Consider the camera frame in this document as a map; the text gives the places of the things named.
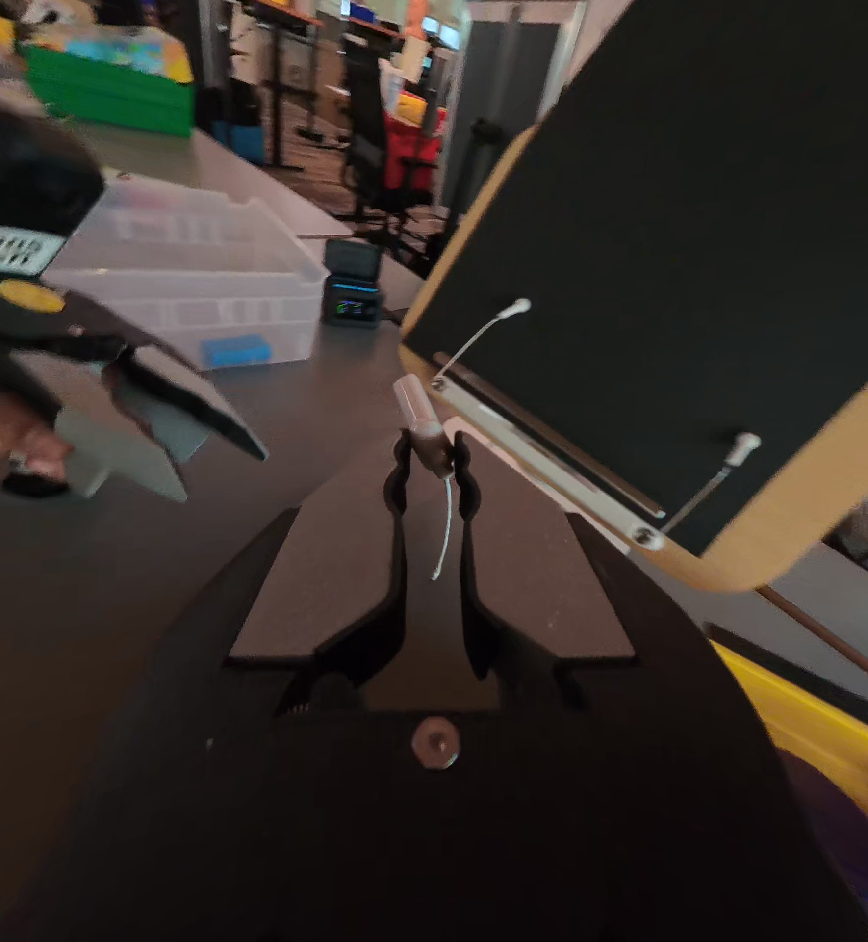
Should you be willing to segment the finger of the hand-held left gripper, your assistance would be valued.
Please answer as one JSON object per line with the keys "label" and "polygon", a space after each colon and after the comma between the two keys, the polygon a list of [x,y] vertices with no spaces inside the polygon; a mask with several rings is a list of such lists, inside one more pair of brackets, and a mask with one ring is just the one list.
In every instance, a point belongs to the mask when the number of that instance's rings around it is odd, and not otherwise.
{"label": "finger of the hand-held left gripper", "polygon": [[126,347],[112,370],[116,403],[175,463],[189,461],[212,434],[257,461],[267,459],[266,446],[216,386],[164,347]]}
{"label": "finger of the hand-held left gripper", "polygon": [[20,350],[15,364],[54,403],[53,431],[71,448],[65,460],[70,488],[91,497],[109,477],[119,476],[159,497],[186,501],[168,451],[116,403],[105,362]]}

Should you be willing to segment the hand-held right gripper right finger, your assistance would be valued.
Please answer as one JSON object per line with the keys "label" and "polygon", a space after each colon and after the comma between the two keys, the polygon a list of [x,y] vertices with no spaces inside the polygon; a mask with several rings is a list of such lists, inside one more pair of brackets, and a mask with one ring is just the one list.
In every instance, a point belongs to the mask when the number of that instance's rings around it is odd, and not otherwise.
{"label": "hand-held right gripper right finger", "polygon": [[521,650],[552,672],[632,663],[637,652],[566,512],[463,430],[454,437],[463,522],[463,638],[478,678]]}

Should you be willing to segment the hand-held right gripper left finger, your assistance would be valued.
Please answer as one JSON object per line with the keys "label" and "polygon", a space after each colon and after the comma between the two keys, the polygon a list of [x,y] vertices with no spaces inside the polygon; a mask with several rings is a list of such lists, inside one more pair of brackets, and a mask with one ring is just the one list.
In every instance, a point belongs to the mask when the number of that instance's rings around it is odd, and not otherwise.
{"label": "hand-held right gripper left finger", "polygon": [[411,444],[400,430],[310,494],[230,649],[230,663],[363,685],[405,636]]}

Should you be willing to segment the small white plug with cord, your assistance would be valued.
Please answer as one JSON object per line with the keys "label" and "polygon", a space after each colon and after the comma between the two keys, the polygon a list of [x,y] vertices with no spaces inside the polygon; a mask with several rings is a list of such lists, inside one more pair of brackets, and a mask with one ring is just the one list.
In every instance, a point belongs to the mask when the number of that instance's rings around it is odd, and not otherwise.
{"label": "small white plug with cord", "polygon": [[440,554],[431,580],[440,577],[449,547],[453,517],[453,444],[448,439],[426,387],[414,374],[407,374],[393,384],[395,399],[408,433],[411,448],[420,464],[443,485],[445,519]]}

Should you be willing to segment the person's left hand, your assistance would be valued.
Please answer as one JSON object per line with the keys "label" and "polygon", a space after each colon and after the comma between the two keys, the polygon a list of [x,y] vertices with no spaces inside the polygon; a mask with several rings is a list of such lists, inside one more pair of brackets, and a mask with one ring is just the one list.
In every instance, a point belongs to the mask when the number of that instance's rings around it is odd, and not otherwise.
{"label": "person's left hand", "polygon": [[62,483],[72,450],[21,400],[0,391],[0,461],[14,453],[32,474]]}

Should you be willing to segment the blue block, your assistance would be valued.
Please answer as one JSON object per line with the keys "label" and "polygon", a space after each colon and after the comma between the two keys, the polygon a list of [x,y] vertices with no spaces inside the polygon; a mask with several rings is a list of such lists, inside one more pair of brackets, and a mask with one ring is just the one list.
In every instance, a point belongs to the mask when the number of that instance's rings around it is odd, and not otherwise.
{"label": "blue block", "polygon": [[201,353],[206,370],[269,364],[273,359],[272,347],[261,334],[206,339]]}

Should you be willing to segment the green plastic crate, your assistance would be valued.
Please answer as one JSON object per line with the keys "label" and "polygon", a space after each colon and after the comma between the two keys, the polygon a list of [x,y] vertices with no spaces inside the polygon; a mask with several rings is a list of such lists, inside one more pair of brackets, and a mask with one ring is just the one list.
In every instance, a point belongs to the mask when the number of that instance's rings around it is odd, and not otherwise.
{"label": "green plastic crate", "polygon": [[36,45],[21,49],[29,88],[56,118],[187,138],[194,126],[189,84]]}

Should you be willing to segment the clear plastic storage box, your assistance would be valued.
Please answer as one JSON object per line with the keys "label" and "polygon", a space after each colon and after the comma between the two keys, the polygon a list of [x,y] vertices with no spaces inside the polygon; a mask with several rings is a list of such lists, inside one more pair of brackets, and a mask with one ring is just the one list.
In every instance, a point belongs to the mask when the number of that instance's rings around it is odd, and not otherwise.
{"label": "clear plastic storage box", "polygon": [[327,271],[257,198],[138,175],[111,181],[43,273],[206,371],[204,340],[261,334],[270,364],[308,360]]}

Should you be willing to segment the small black device lit display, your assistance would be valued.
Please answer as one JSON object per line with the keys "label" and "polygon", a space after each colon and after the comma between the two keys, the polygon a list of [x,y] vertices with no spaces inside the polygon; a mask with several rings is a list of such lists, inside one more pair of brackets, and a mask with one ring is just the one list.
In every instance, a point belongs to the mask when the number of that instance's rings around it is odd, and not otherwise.
{"label": "small black device lit display", "polygon": [[341,237],[326,241],[327,277],[321,304],[324,324],[373,329],[381,323],[381,262],[381,249],[375,244]]}

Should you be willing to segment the black office chair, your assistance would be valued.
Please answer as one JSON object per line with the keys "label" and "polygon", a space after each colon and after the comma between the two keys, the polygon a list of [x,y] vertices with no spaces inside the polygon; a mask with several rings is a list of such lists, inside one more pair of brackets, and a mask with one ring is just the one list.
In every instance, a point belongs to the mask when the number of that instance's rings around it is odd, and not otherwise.
{"label": "black office chair", "polygon": [[350,122],[348,143],[344,153],[342,180],[352,193],[354,209],[334,218],[346,223],[364,225],[368,213],[381,214],[381,229],[368,235],[376,244],[393,243],[401,236],[409,212],[418,207],[432,206],[421,198],[385,188],[386,130],[382,101],[381,67],[378,57],[359,37],[347,32],[343,36],[345,83],[348,90],[347,111]]}

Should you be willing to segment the black-backed computer monitor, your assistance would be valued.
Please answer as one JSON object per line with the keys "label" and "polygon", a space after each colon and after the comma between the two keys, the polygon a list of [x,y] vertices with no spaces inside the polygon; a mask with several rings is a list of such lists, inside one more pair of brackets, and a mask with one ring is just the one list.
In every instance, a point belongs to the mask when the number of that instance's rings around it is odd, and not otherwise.
{"label": "black-backed computer monitor", "polygon": [[633,2],[399,354],[676,579],[786,573],[868,497],[868,2]]}

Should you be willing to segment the grey partition panel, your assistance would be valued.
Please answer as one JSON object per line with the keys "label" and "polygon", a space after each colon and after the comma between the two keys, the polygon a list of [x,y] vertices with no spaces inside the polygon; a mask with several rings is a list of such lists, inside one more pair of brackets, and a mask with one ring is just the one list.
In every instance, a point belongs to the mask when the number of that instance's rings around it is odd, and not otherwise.
{"label": "grey partition panel", "polygon": [[[470,191],[482,185],[503,149],[534,124],[568,15],[569,7],[539,2],[475,2],[468,6],[447,98],[440,207],[453,207],[462,189],[461,211],[465,211],[473,198]],[[498,126],[500,141],[478,147],[474,170],[466,175],[464,156],[478,120]]]}

